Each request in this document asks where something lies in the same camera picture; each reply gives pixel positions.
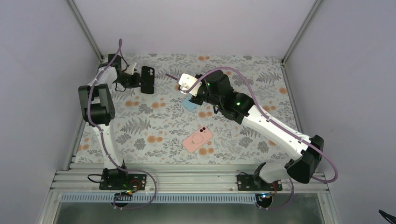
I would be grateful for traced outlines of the black phone case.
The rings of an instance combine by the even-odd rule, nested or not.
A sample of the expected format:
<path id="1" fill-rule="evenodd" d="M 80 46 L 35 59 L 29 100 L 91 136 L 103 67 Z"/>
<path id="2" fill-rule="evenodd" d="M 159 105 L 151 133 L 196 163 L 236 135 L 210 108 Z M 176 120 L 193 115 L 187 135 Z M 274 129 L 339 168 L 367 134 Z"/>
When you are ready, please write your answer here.
<path id="1" fill-rule="evenodd" d="M 155 69 L 148 66 L 141 68 L 141 93 L 154 94 L 155 91 Z"/>

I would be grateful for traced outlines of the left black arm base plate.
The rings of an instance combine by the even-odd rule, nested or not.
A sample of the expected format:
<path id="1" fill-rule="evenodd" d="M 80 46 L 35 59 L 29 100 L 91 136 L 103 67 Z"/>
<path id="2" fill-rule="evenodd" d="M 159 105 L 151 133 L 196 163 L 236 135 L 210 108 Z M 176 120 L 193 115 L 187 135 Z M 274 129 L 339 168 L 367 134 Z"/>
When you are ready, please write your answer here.
<path id="1" fill-rule="evenodd" d="M 121 191 L 144 190 L 146 180 L 146 174 L 128 174 L 127 176 L 116 177 L 103 176 L 99 184 L 99 189 Z"/>

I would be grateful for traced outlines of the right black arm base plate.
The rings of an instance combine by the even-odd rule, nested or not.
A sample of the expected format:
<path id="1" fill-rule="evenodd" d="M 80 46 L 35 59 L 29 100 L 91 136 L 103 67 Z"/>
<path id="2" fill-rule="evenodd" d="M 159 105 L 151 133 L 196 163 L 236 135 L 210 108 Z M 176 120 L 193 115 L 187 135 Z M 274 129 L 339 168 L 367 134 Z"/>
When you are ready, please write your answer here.
<path id="1" fill-rule="evenodd" d="M 238 191 L 282 191 L 282 182 L 267 183 L 260 177 L 241 172 L 236 176 Z"/>

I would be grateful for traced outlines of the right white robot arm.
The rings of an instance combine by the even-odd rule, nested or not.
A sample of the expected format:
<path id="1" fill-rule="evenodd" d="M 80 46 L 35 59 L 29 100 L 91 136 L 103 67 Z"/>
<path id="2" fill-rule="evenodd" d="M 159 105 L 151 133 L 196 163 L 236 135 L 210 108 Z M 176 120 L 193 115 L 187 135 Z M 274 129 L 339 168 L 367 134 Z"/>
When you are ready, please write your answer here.
<path id="1" fill-rule="evenodd" d="M 214 106 L 226 119 L 251 128 L 285 150 L 288 162 L 264 162 L 256 169 L 253 184 L 257 189 L 264 190 L 272 182 L 288 178 L 303 184 L 310 182 L 322 159 L 324 140 L 320 136 L 300 133 L 271 116 L 252 95 L 235 91 L 221 70 L 206 77 L 184 73 L 178 84 L 180 92 L 191 95 L 190 102 Z"/>

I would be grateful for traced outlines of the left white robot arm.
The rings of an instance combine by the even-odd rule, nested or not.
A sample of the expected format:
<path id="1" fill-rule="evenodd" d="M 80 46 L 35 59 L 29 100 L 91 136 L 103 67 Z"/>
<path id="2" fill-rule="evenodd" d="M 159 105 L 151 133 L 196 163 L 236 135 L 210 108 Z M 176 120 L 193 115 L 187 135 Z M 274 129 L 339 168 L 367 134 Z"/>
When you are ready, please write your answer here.
<path id="1" fill-rule="evenodd" d="M 93 128 L 104 157 L 104 170 L 101 182 L 126 188 L 130 176 L 115 140 L 115 106 L 111 96 L 113 84 L 124 89 L 140 87 L 144 82 L 134 66 L 129 66 L 122 54 L 108 54 L 102 58 L 97 76 L 87 85 L 78 88 L 83 119 Z"/>

